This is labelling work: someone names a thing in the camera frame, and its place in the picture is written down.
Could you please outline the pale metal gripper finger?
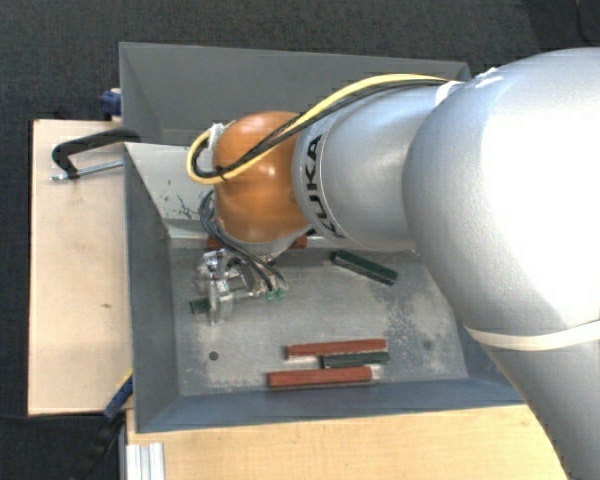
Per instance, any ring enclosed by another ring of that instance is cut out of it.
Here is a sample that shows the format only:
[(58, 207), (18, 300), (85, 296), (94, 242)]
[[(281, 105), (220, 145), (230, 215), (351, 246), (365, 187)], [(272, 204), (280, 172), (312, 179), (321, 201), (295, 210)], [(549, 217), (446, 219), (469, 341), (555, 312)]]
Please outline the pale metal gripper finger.
[(199, 294), (208, 294), (211, 283), (221, 279), (217, 254), (203, 254), (197, 269), (195, 284)]
[(231, 319), (234, 294), (225, 280), (212, 280), (209, 284), (209, 322), (217, 325)]

